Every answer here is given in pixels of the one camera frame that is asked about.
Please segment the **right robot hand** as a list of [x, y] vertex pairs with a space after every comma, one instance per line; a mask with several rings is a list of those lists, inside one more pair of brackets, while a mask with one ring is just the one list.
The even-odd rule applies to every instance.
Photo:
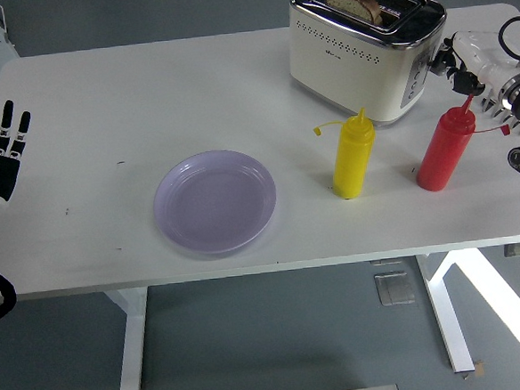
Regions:
[[490, 90], [503, 99], [520, 88], [520, 62], [505, 52], [493, 31], [458, 31], [446, 37], [429, 68], [464, 95]]

